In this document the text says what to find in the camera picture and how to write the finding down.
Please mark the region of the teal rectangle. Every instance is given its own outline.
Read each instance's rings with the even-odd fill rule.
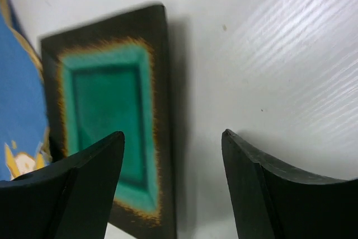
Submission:
[[[155,211],[158,179],[149,53],[130,44],[68,54],[62,61],[69,154],[123,131],[125,153],[115,199],[137,210]]]

